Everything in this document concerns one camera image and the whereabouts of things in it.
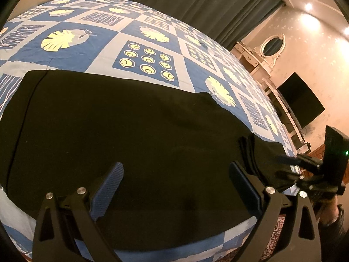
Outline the person's hand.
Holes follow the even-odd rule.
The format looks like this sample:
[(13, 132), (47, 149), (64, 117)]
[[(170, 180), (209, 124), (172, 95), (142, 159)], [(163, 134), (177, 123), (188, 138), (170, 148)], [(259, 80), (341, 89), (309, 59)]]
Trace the person's hand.
[(321, 207), (316, 214), (316, 220), (324, 227), (336, 225), (342, 227), (344, 224), (344, 209), (338, 203), (338, 196), (334, 196), (331, 200), (321, 201)]

